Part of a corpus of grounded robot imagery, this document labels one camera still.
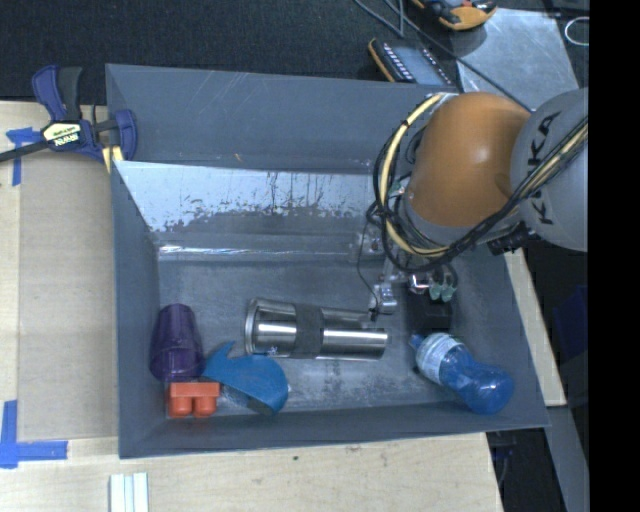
black cable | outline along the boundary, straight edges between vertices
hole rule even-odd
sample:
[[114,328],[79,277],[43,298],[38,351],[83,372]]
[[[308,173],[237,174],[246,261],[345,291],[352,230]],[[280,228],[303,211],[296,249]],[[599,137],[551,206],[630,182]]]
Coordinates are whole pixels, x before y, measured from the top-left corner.
[[353,0],[363,11],[365,11],[367,14],[369,14],[370,16],[372,16],[373,18],[375,18],[376,20],[378,20],[380,23],[382,23],[385,27],[387,27],[389,30],[391,30],[392,32],[394,32],[398,37],[404,39],[404,33],[400,31],[400,29],[394,27],[391,23],[389,23],[389,21],[387,21],[386,19],[384,19],[382,16],[380,16],[378,13],[376,13],[375,11],[373,11],[371,8],[367,7],[366,5],[364,5],[360,0]]
[[[418,267],[418,268],[411,268],[408,266],[408,264],[406,263],[401,263],[399,261],[399,259],[393,254],[392,250],[391,250],[391,245],[390,245],[390,241],[389,241],[389,235],[387,233],[387,226],[386,226],[386,222],[389,221],[394,228],[399,231],[399,234],[401,234],[401,236],[403,238],[405,238],[407,236],[407,233],[404,229],[404,225],[400,222],[400,215],[399,215],[399,198],[396,199],[396,201],[394,202],[393,208],[389,207],[389,201],[385,201],[383,203],[382,201],[382,197],[380,195],[380,187],[379,187],[379,174],[380,174],[380,166],[382,165],[383,160],[385,159],[386,153],[389,149],[389,145],[391,143],[391,141],[393,140],[393,137],[395,135],[395,133],[397,132],[397,129],[394,131],[394,133],[387,139],[387,141],[385,142],[385,144],[382,147],[382,150],[380,151],[380,153],[378,154],[378,157],[376,158],[376,162],[374,164],[374,168],[373,168],[373,189],[374,189],[374,196],[375,196],[375,200],[372,203],[372,205],[369,207],[369,209],[367,210],[367,219],[370,219],[371,221],[373,221],[374,216],[379,217],[379,221],[375,222],[375,225],[378,226],[381,230],[381,239],[382,239],[382,246],[383,246],[383,250],[385,252],[385,255],[389,258],[389,260],[391,260],[391,262],[396,265],[396,267],[398,267],[400,270],[404,271],[404,272],[418,272],[421,271],[421,269],[424,267]],[[387,177],[387,190],[389,191],[391,189],[391,185],[393,184],[393,181],[395,179],[395,172],[396,172],[396,164],[397,164],[397,158],[398,155],[395,154],[393,155],[393,159],[390,162],[390,166],[389,166],[389,175]],[[422,235],[422,233],[415,227],[410,226],[412,231],[413,231],[413,235],[418,238],[419,240],[421,240],[423,243],[424,242],[430,242],[428,239],[426,239],[426,237],[424,237],[424,235]],[[433,265],[430,266],[430,268],[436,268],[439,265]]]
[[411,176],[411,171],[403,174],[402,176],[400,176],[396,181],[402,181],[404,179],[407,179],[409,176]]
[[456,272],[456,269],[453,267],[453,265],[449,264],[449,263],[445,263],[444,267],[449,270],[449,273],[451,274],[451,277],[453,279],[453,282],[451,283],[451,286],[453,288],[457,288],[458,287],[458,272]]
[[[385,2],[393,9],[389,0],[385,0]],[[398,10],[400,11],[398,14],[400,18],[400,33],[404,36],[404,0],[398,0]]]
[[422,231],[418,229],[418,227],[413,223],[411,217],[406,215],[403,218],[404,222],[398,222],[396,227],[396,231],[399,233],[404,233],[405,236],[402,238],[407,239],[410,242],[409,245],[415,247],[437,247],[439,244],[431,240],[428,236],[426,236]]
[[96,124],[98,124],[96,109],[97,109],[97,105],[94,103],[93,106],[91,107],[91,137],[93,138],[93,140],[98,140],[98,135],[96,133],[96,128],[95,128]]
[[407,144],[407,148],[404,151],[404,159],[410,164],[416,163],[416,152],[418,150],[418,146],[420,146],[420,137],[422,137],[422,134],[424,133],[424,130],[426,129],[426,127],[427,125],[425,124],[416,133],[414,133],[413,136],[411,137],[411,140],[409,140],[409,143]]
[[373,224],[378,229],[382,229],[382,223],[380,222],[380,219],[377,219],[374,216],[375,215],[375,211],[376,211],[376,203],[374,201],[373,203],[371,203],[369,208],[367,208],[367,211],[365,213],[365,217],[367,219],[367,222],[369,222],[369,224]]
[[505,477],[507,476],[507,470],[509,469],[509,459],[502,459],[502,471],[500,471],[500,476],[498,477],[498,488],[502,489],[504,484]]
[[377,297],[376,293],[373,291],[373,288],[371,287],[369,282],[362,275],[362,270],[360,269],[360,261],[362,260],[362,249],[363,249],[363,246],[364,246],[364,235],[367,232],[367,225],[368,225],[368,221],[365,221],[364,227],[362,228],[362,237],[360,239],[360,248],[358,250],[358,258],[356,260],[356,271],[358,272],[358,276],[360,276],[360,279],[365,284],[365,286],[369,290],[369,293],[371,294],[371,296],[373,297],[373,299],[376,302],[376,305],[373,308],[369,308],[369,310],[368,310],[369,313],[370,313],[371,321],[375,322],[376,317],[380,313],[380,311],[379,311],[380,310],[380,302],[378,301],[378,297]]
[[[516,196],[521,196],[525,188],[529,187],[531,182],[538,177],[538,172],[540,171],[540,169],[545,167],[553,158],[555,158],[555,156],[560,153],[560,151],[571,141],[571,139],[575,137],[585,126],[587,126],[588,122],[589,122],[589,116],[585,116],[580,121],[578,121],[576,126],[574,126],[573,129],[565,137],[563,137],[562,140],[558,144],[556,144],[556,146],[551,151],[549,151],[549,153],[542,159],[542,161],[536,166],[536,168],[533,169],[533,171],[531,171],[528,174],[527,178],[522,180],[522,182],[516,187],[516,190],[511,195],[510,200],[517,199]],[[537,186],[533,187],[525,196],[522,196],[514,206],[516,206],[520,201],[530,198],[532,195],[538,192],[538,190],[540,190],[540,188],[543,185],[546,185],[553,178],[555,178],[557,174],[562,169],[566,168],[567,164],[571,160],[573,160],[573,158],[578,154],[578,152],[580,151],[582,146],[585,144],[585,142],[586,142],[586,139],[581,141],[579,144],[577,144],[576,147],[572,148],[564,157],[564,160],[565,160],[564,165],[556,166],[556,169],[552,172],[552,174],[549,177],[547,177],[543,182],[541,182]]]
[[427,271],[435,268],[435,266],[443,263],[450,263],[451,260],[458,254],[468,250],[475,246],[475,244],[486,235],[498,222],[504,219],[514,208],[516,208],[523,200],[528,199],[535,194],[543,185],[547,184],[553,177],[557,175],[559,169],[556,169],[549,178],[540,183],[537,187],[534,187],[528,194],[522,196],[522,191],[536,178],[537,171],[544,167],[556,154],[564,147],[564,145],[578,132],[586,123],[586,118],[583,119],[572,132],[567,135],[549,154],[542,160],[542,162],[532,171],[529,176],[520,183],[516,188],[516,191],[511,195],[505,205],[498,210],[498,212],[490,215],[486,219],[478,223],[474,228],[469,230],[462,238],[454,242],[449,246],[449,249],[445,251],[442,256],[437,257],[435,260],[430,261],[428,264],[420,267],[415,271]]

black rubber band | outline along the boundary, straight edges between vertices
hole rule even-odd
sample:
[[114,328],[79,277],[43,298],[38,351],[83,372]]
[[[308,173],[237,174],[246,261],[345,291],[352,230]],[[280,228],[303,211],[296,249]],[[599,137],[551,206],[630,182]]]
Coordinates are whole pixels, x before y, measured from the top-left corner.
[[313,359],[322,349],[324,316],[318,306],[296,304],[296,340],[289,357]]

blue tape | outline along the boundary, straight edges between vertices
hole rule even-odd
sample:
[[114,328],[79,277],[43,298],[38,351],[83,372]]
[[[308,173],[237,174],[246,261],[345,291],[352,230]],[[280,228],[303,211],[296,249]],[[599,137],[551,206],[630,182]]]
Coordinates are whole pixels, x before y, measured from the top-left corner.
[[[34,143],[40,142],[42,140],[42,135],[39,131],[36,131],[32,128],[18,128],[17,130],[9,130],[7,133],[7,138],[13,142],[16,148],[19,148],[25,143]],[[20,185],[22,181],[22,162],[19,158],[16,158],[13,161],[13,179],[11,184],[15,187],[16,185]]]
[[68,441],[17,442],[18,401],[4,403],[0,434],[0,468],[15,469],[22,461],[64,460]]

scratch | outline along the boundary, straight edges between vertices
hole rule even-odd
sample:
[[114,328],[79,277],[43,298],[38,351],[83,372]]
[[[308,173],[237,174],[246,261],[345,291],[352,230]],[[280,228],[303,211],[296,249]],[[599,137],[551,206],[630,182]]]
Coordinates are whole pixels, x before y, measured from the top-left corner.
[[202,108],[202,110],[200,110],[200,112],[198,112],[198,115],[201,115],[205,110],[207,110],[211,104],[216,101],[216,100],[220,100],[222,101],[224,99],[224,97],[227,95],[227,93],[233,89],[238,82],[241,82],[244,77],[245,77],[246,73],[242,74],[242,75],[237,75],[234,76],[231,81],[221,90],[219,90],[216,94],[214,94],[213,98],[211,98],[211,100],[209,100],[209,102]]
[[278,181],[278,173],[267,174],[267,179],[269,180],[269,187],[271,188],[271,211],[273,212],[276,209],[276,191],[277,191],[277,181]]
[[196,96],[198,96],[198,94],[200,93],[200,91],[202,90],[202,88],[206,85],[206,83],[211,79],[211,77],[213,76],[214,71],[210,71],[209,74],[207,75],[207,78],[205,78],[202,83],[200,84],[200,87],[198,87],[198,90],[196,92],[193,93],[193,96],[191,96],[191,99],[189,100],[189,103],[187,103],[187,106],[184,107],[184,110],[186,112],[186,110],[191,106],[191,104],[193,103],[193,101],[196,99]]
[[182,204],[183,204],[183,199],[182,199],[182,184],[184,182],[184,171],[182,171],[182,173],[180,174],[180,209],[182,210]]
[[471,78],[471,76],[467,76],[467,91],[474,90],[474,91],[479,91],[480,90],[480,86],[476,83],[476,81]]
[[239,104],[239,105],[234,109],[234,111],[233,111],[233,115],[235,115],[235,114],[236,114],[236,112],[238,112],[238,110],[240,110],[240,109],[243,107],[243,105],[244,105],[245,103],[247,103],[251,98],[253,98],[253,97],[257,94],[257,92],[258,92],[258,88],[257,88],[257,87],[254,87],[254,89],[253,89],[249,94],[247,94],[247,96],[245,97],[245,99],[244,99],[244,100],[242,100],[242,103],[240,103],[240,104]]

black object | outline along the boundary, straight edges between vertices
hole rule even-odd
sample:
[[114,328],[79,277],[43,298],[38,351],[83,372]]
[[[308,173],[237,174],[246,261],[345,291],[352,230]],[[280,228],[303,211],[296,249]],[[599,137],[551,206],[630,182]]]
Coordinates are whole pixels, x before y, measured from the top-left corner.
[[369,53],[390,82],[417,83],[458,92],[436,58],[420,43],[372,39]]
[[535,233],[531,233],[531,230],[524,222],[521,222],[508,235],[487,242],[487,246],[492,254],[498,255],[526,247],[527,242],[531,240],[540,240],[540,237]]
[[252,299],[245,350],[294,359],[380,359],[388,334],[365,319],[360,311]]
[[412,334],[428,336],[451,327],[451,303],[431,300],[428,294],[407,292],[407,316]]

